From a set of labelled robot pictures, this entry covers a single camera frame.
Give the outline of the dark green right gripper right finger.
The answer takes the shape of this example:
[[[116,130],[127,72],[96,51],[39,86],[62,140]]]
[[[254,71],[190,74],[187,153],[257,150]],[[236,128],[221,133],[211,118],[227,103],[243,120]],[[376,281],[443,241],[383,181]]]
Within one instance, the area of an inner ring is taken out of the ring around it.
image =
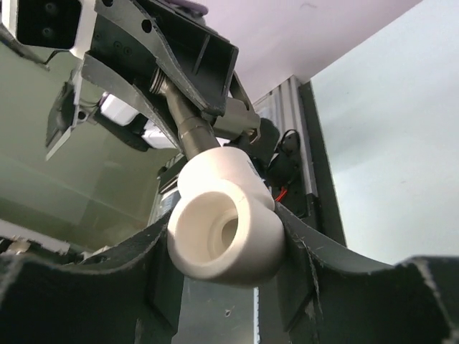
[[[283,205],[286,259],[278,277],[292,343],[456,343],[458,258],[390,265],[357,254]]]

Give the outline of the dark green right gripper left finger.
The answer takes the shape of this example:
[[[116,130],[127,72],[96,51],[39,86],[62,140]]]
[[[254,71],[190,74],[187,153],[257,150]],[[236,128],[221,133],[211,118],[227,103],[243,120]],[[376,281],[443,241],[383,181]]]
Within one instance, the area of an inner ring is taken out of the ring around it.
[[[170,343],[179,325],[179,272],[168,216],[79,264],[1,255],[3,343]]]

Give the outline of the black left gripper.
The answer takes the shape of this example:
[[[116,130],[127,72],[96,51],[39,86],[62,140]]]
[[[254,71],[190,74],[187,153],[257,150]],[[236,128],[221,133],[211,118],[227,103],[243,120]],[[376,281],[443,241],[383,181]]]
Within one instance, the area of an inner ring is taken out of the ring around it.
[[[199,109],[222,115],[238,48],[209,28],[194,1],[96,1],[82,78],[152,120],[179,149],[166,99],[141,86],[160,68]]]

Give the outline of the brushed steel water faucet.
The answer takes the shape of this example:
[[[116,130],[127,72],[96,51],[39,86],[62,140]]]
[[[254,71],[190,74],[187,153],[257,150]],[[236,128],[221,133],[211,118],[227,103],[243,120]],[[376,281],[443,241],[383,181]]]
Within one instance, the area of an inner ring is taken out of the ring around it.
[[[218,137],[236,140],[242,136],[250,143],[260,138],[260,116],[255,112],[237,73],[232,75],[224,114],[217,118],[206,117],[199,112],[160,69],[153,75],[150,92],[166,98],[187,158],[218,147]]]

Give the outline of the white plastic pipe tee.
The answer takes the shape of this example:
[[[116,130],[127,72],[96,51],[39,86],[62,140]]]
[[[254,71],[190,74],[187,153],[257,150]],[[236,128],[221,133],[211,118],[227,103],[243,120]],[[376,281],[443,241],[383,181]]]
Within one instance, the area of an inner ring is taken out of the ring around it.
[[[218,147],[181,170],[167,248],[174,266],[195,280],[257,287],[279,270],[285,254],[275,201],[248,154]]]

